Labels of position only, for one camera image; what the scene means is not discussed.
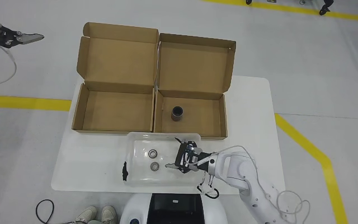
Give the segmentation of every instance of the white cable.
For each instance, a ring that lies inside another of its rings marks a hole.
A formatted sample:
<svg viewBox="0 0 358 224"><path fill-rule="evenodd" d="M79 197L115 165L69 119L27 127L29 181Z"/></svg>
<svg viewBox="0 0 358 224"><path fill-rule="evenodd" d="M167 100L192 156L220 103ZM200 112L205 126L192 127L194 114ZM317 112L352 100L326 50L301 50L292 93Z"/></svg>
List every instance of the white cable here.
<svg viewBox="0 0 358 224"><path fill-rule="evenodd" d="M243 148L243 149L245 150L245 152L246 152L247 155L249 156L249 158L250 158L250 160L251 160L253 166L255 167L256 178L257 178L258 185L260 186L260 188L261 188L262 192L265 194L265 196L269 195L269 194L267 194L267 193L265 192L265 190L264 190L263 187L261 186L260 180L259 180L259 178L258 178L257 166L256 166L255 162L253 161L253 158L251 157L250 153L248 153L248 151L245 149L245 147L240 146L240 145L230 146L230 147L228 147L228 148L225 148L225 149L223 149L223 150L220 150L219 152L215 152L215 153L211 154L211 156L216 155L216 154L219 154L219 153L221 153L221 152L224 152L224 151L226 151L226 150L229 150L229 149L235 148L235 147L240 147L240 148ZM295 195L299 198L299 200L300 200L300 203L297 204L297 206L296 206L294 212L286 212L286 211L282 211L282 210L280 209L279 198L280 198L280 196L282 196L283 193L286 193L286 192L295 194ZM302 200L301 197L300 197L296 192L293 192L293 191L291 191L291 190L284 190L283 192L280 192L280 193L277 195L276 206L275 206L275 205L273 204L273 202L272 202L271 200L269 200L267 197L265 197L265 198L266 198L266 199L272 204L272 206L279 212L280 216L282 216L282 213L284 213L284 214L294 214L294 216L295 216L295 222L292 223L292 222L286 221L287 223L297 224L297 217L296 217L296 215L297 215L297 213L299 213L299 212L302 210L302 204L303 204L304 202L307 202L307 203L308 203L308 212L307 212L307 215L306 215L305 219L303 220L302 224L304 224L304 222L306 221L306 219L307 219L308 216L309 216L309 212L310 212L310 209L311 209L311 206L310 206L309 201L308 201L308 200Z"/></svg>
<svg viewBox="0 0 358 224"><path fill-rule="evenodd" d="M5 81L2 81L0 82L0 84L3 84L4 82L7 82L9 81L15 74L16 74L16 71L17 71L17 64L15 62L15 58L13 57L13 55L11 54L10 50L5 50L3 47L0 46L0 48L9 56L9 58L12 60L13 62L13 65L15 66L14 67L14 71L13 71L13 74L8 77Z"/></svg>

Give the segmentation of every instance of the person's foot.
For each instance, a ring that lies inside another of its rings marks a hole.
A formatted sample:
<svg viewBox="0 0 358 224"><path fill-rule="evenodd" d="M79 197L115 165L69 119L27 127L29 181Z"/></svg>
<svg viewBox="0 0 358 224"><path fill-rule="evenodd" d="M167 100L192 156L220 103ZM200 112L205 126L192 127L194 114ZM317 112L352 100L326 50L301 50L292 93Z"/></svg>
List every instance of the person's foot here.
<svg viewBox="0 0 358 224"><path fill-rule="evenodd" d="M103 224L117 224L117 213L114 207L106 206L102 210L102 219Z"/></svg>
<svg viewBox="0 0 358 224"><path fill-rule="evenodd" d="M87 207L77 218L76 221L89 222L96 218L97 209L94 206Z"/></svg>

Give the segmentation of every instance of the cardboard box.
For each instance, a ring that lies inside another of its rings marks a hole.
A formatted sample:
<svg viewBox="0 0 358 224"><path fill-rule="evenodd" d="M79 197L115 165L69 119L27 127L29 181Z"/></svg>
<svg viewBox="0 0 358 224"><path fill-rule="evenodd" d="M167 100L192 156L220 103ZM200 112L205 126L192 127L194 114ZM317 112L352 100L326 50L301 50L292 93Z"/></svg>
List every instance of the cardboard box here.
<svg viewBox="0 0 358 224"><path fill-rule="evenodd" d="M79 92L72 129L90 133L153 130L157 29L87 23L78 53Z"/></svg>
<svg viewBox="0 0 358 224"><path fill-rule="evenodd" d="M231 84L236 42L160 34L154 132L228 136L225 96ZM179 122L171 119L183 108Z"/></svg>

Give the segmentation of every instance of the transparent container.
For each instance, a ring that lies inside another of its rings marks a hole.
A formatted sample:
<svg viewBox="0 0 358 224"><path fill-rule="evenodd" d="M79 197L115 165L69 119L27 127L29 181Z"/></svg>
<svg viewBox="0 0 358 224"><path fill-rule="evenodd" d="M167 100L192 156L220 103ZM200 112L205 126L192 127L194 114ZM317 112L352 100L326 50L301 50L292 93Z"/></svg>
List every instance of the transparent container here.
<svg viewBox="0 0 358 224"><path fill-rule="evenodd" d="M180 170L166 168L166 164L173 164L177 156L180 143L175 139L195 141L200 145L198 134L174 133L141 133L131 132L127 135L127 181L131 186L197 186L201 182L203 172L190 171L183 174ZM157 151L156 158L150 158L150 150ZM152 171L152 162L159 163L159 170Z"/></svg>

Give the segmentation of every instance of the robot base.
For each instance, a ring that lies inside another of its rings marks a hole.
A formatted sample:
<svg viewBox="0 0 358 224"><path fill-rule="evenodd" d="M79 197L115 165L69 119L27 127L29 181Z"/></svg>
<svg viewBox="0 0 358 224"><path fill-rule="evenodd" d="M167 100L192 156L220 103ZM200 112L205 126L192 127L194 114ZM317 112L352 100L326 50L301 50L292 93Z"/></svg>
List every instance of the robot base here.
<svg viewBox="0 0 358 224"><path fill-rule="evenodd" d="M134 194L121 216L120 224L205 223L227 224L219 200L200 194Z"/></svg>

